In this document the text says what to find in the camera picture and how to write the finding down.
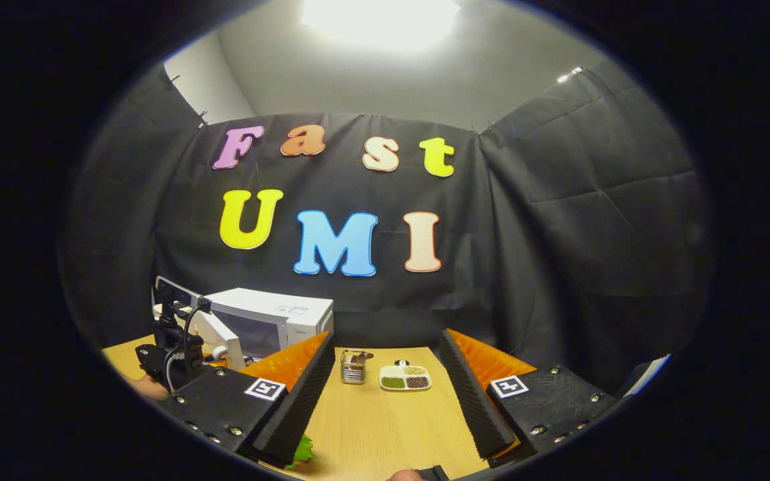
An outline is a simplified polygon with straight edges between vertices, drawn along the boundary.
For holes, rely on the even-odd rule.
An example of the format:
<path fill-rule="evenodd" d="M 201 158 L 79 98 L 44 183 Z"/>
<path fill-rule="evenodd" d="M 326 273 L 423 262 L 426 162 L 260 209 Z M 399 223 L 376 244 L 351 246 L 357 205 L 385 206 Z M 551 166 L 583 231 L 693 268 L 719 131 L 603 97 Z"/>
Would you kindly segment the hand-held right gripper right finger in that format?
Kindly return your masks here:
<path fill-rule="evenodd" d="M 440 362 L 490 468 L 566 444 L 618 403 L 564 365 L 535 367 L 452 329 L 441 332 Z"/>

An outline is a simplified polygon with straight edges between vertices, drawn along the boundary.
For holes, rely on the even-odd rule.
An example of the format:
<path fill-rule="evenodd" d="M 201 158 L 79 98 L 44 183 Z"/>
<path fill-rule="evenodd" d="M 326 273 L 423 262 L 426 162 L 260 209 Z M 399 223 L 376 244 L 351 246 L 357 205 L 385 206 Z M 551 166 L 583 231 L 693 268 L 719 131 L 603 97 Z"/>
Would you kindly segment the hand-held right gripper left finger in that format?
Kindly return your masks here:
<path fill-rule="evenodd" d="M 294 463 L 335 359 L 334 334 L 323 332 L 243 371 L 209 365 L 159 405 L 224 450 L 286 468 Z"/>

